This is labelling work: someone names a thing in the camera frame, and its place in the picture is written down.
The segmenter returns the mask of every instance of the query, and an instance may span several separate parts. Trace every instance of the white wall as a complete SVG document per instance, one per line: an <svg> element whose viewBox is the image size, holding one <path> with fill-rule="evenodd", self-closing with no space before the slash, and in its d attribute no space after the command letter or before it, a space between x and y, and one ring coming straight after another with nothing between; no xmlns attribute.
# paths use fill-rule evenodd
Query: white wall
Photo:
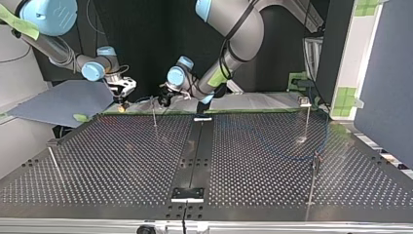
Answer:
<svg viewBox="0 0 413 234"><path fill-rule="evenodd" d="M1 62L19 58L28 49L11 34L10 27L0 25L0 114L48 89L32 51L22 59ZM0 118L0 178L40 153L53 137L51 125Z"/></svg>
<svg viewBox="0 0 413 234"><path fill-rule="evenodd" d="M383 5L379 5L374 16L352 16L348 38L343 53L343 59L335 87L332 108L334 108L339 87L356 88L356 98L359 98L382 9ZM349 117L331 117L334 120L354 121L356 118L356 113L357 108L353 107Z"/></svg>

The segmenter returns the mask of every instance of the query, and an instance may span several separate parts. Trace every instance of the robotic arm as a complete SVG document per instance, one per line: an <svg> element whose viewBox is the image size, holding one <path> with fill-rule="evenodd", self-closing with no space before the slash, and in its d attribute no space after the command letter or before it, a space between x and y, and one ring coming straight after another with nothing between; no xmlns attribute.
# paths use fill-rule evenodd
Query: robotic arm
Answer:
<svg viewBox="0 0 413 234"><path fill-rule="evenodd" d="M136 82L123 77L128 66L120 66L112 47L97 49L97 57L90 58L76 54L65 41L58 36L67 33L77 18L76 0L21 0L6 1L3 4L11 13L23 20L36 24L40 35L37 40L14 30L15 36L21 38L44 55L52 64L82 72L90 81L104 78L113 94L114 101L128 107L127 97L135 89Z"/></svg>
<svg viewBox="0 0 413 234"><path fill-rule="evenodd" d="M214 90L225 83L241 64L252 60L264 38L264 22L255 8L257 0L198 0L197 14L225 36L219 60L201 78L192 73L194 63L181 57L168 73L168 92L160 98L162 105L170 104L171 93L181 93L209 103Z"/></svg>

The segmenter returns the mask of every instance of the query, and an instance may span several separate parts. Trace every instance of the blue panel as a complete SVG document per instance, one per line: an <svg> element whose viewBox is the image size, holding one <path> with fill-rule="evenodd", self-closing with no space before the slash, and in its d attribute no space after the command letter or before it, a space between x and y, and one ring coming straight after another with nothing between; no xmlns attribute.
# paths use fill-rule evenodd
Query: blue panel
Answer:
<svg viewBox="0 0 413 234"><path fill-rule="evenodd" d="M116 56L115 49L113 47L100 47L97 49L98 56Z"/></svg>
<svg viewBox="0 0 413 234"><path fill-rule="evenodd" d="M179 66L173 66L168 72L168 81L174 86L181 86L185 80L185 71Z"/></svg>
<svg viewBox="0 0 413 234"><path fill-rule="evenodd" d="M36 0L23 6L20 17L36 24L42 34L60 36L75 24L77 10L76 0Z"/></svg>
<svg viewBox="0 0 413 234"><path fill-rule="evenodd" d="M82 67L82 75L89 81L97 81L104 77L104 67L95 61L87 62Z"/></svg>
<svg viewBox="0 0 413 234"><path fill-rule="evenodd" d="M198 0L197 6L195 8L198 16L200 16L204 21L207 21L209 17L210 6L212 0Z"/></svg>
<svg viewBox="0 0 413 234"><path fill-rule="evenodd" d="M358 130L413 169L413 1L383 5L357 111Z"/></svg>
<svg viewBox="0 0 413 234"><path fill-rule="evenodd" d="M74 114L94 116L113 102L112 92L100 82L66 81L40 94L8 114L22 119L77 128Z"/></svg>
<svg viewBox="0 0 413 234"><path fill-rule="evenodd" d="M192 70L192 68L194 68L194 62L192 62L189 58L187 57L181 57L179 58L180 63L186 65L190 70Z"/></svg>
<svg viewBox="0 0 413 234"><path fill-rule="evenodd" d="M203 100L201 100L201 102L202 102L203 104L208 104L208 103L210 103L210 102L212 101L214 95L215 95L215 92L210 93L210 95L209 95L209 96L206 96Z"/></svg>

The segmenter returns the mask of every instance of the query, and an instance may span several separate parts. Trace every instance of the black background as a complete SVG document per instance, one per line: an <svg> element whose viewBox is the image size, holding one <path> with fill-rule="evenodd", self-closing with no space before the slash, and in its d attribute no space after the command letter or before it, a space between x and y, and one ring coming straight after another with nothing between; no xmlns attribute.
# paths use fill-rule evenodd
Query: black background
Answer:
<svg viewBox="0 0 413 234"><path fill-rule="evenodd" d="M95 33L89 26L87 2L78 0L79 32L75 26L63 38L75 51L83 49L88 56L94 56L96 46L113 46L120 63L131 67L127 75L137 81L138 87L130 100L156 95L170 67L182 55L195 63L194 70L199 76L218 58L223 36L198 17L195 0L92 1L91 21L96 24L94 11L97 11L102 25L99 29L104 29L105 35ZM329 2L312 1L324 20ZM305 68L304 26L283 7L272 6L261 14L265 22L263 46L255 60L236 72L235 81L247 92L285 91L288 74ZM45 80L82 79L80 74L53 67L47 58L36 54Z"/></svg>

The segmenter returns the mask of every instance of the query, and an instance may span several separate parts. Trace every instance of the perforated metal table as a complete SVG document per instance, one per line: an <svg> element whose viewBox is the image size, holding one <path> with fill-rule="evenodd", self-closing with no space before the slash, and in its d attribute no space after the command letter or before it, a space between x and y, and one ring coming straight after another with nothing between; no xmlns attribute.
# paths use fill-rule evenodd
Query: perforated metal table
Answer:
<svg viewBox="0 0 413 234"><path fill-rule="evenodd" d="M413 181L325 115L308 129L305 112L212 117L155 128L152 116L98 116L52 148L56 161L45 151L0 180L0 216L413 222ZM203 188L204 202L172 203L178 187Z"/></svg>

